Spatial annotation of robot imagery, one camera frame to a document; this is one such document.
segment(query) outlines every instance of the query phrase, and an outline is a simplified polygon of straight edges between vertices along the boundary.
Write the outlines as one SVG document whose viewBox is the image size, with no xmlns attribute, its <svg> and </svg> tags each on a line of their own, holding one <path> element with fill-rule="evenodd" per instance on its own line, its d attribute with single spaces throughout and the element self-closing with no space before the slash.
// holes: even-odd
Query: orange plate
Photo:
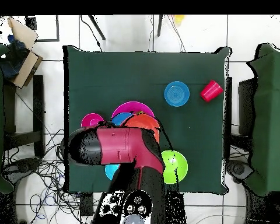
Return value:
<svg viewBox="0 0 280 224">
<path fill-rule="evenodd" d="M 159 143 L 160 135 L 159 135 L 159 130 L 157 128 L 160 128 L 160 126 L 159 126 L 159 123 L 150 115 L 147 115 L 145 113 L 133 115 L 124 124 L 124 126 L 138 127 L 138 128 L 143 128 L 143 129 L 147 129 L 147 130 L 149 130 L 149 129 L 153 130 L 155 132 L 154 136 L 156 138 L 156 141 Z"/>
</svg>

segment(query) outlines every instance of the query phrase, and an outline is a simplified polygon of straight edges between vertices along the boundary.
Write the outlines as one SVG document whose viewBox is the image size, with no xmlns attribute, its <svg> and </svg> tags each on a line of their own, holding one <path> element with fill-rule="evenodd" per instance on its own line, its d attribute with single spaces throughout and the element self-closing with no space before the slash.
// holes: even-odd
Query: pink plate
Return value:
<svg viewBox="0 0 280 224">
<path fill-rule="evenodd" d="M 117 107 L 116 110 L 114 111 L 114 113 L 112 114 L 112 118 L 119 113 L 129 113 L 131 111 L 133 111 L 134 114 L 137 114 L 140 111 L 143 111 L 143 113 L 146 113 L 152 117 L 155 116 L 153 114 L 152 110 L 146 104 L 143 104 L 138 101 L 136 101 L 136 102 L 129 101 L 129 102 L 125 102 L 122 105 L 120 105 L 119 107 Z"/>
<path fill-rule="evenodd" d="M 103 117 L 101 115 L 98 115 L 96 113 L 89 113 L 87 114 L 82 122 L 81 122 L 81 127 L 87 127 L 91 125 L 97 124 L 99 121 L 103 121 Z"/>
</svg>

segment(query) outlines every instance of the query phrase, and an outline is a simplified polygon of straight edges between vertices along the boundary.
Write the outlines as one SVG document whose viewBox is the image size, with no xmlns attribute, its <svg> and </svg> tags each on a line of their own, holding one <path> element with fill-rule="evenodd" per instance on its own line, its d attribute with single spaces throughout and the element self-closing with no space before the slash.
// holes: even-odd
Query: floor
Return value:
<svg viewBox="0 0 280 224">
<path fill-rule="evenodd" d="M 156 35 L 158 15 L 155 15 L 154 46 L 152 37 L 151 15 L 114 15 L 96 16 L 98 25 L 106 37 L 103 41 L 92 25 L 88 16 L 58 16 L 59 27 L 56 27 L 55 16 L 36 16 L 39 39 L 56 39 L 59 31 L 59 41 L 37 42 L 33 51 L 42 56 L 36 75 L 44 76 L 45 91 L 45 140 L 48 142 L 52 135 L 64 127 L 64 72 L 63 72 L 63 45 L 73 45 L 85 51 L 100 51 L 90 29 L 82 20 L 88 23 L 101 44 L 103 51 L 154 51 L 177 53 L 181 51 L 180 39 L 174 32 L 168 17 L 163 19 L 160 37 Z M 20 21 L 23 16 L 15 17 Z M 229 58 L 228 76 L 233 78 L 232 94 L 232 132 L 238 133 L 238 94 L 237 87 L 240 81 L 252 78 L 254 75 L 246 65 L 254 58 L 258 44 L 274 43 L 280 49 L 280 15 L 187 15 L 177 27 L 186 51 L 211 53 L 219 47 L 230 47 L 232 53 Z M 17 93 L 32 109 L 33 87 L 30 83 Z M 18 132 L 32 131 L 33 113 L 17 98 L 16 101 L 16 128 Z M 61 142 L 63 131 L 54 137 L 55 144 Z M 17 158 L 33 157 L 31 146 L 23 146 L 16 155 Z M 46 157 L 54 160 L 54 151 Z M 229 192 L 225 195 L 185 193 L 185 211 L 187 224 L 243 224 L 246 213 L 246 197 L 243 186 L 235 184 L 226 174 L 225 184 Z M 17 192 L 17 212 L 19 219 L 32 224 L 80 224 L 69 210 L 58 211 L 54 202 L 48 202 L 40 210 L 40 214 L 47 217 L 35 218 L 39 199 L 34 194 L 41 194 L 45 189 L 43 181 L 38 175 L 32 174 L 23 179 Z M 72 198 L 70 203 L 76 204 L 78 199 Z"/>
</svg>

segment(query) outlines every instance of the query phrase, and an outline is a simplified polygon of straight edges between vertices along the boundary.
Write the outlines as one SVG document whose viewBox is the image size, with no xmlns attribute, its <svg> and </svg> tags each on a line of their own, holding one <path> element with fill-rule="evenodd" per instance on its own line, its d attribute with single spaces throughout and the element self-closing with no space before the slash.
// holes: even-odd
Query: blue plate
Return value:
<svg viewBox="0 0 280 224">
<path fill-rule="evenodd" d="M 183 82 L 175 81 L 167 85 L 164 91 L 167 103 L 173 107 L 180 107 L 190 98 L 190 91 Z"/>
<path fill-rule="evenodd" d="M 105 173 L 109 180 L 112 180 L 114 173 L 119 168 L 119 164 L 108 164 L 105 166 Z"/>
<path fill-rule="evenodd" d="M 118 113 L 112 118 L 111 122 L 116 126 L 120 126 L 123 121 L 125 121 L 128 117 L 132 115 L 133 114 L 131 113 Z"/>
</svg>

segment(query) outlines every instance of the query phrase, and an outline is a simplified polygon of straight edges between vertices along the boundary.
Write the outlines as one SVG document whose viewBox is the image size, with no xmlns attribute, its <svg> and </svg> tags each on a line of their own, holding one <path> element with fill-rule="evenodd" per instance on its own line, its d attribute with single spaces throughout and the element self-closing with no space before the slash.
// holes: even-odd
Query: lime green bowl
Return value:
<svg viewBox="0 0 280 224">
<path fill-rule="evenodd" d="M 188 172 L 188 163 L 180 152 L 166 150 L 162 152 L 162 158 L 165 163 L 163 173 L 165 184 L 176 184 L 176 169 L 178 182 L 185 178 Z"/>
</svg>

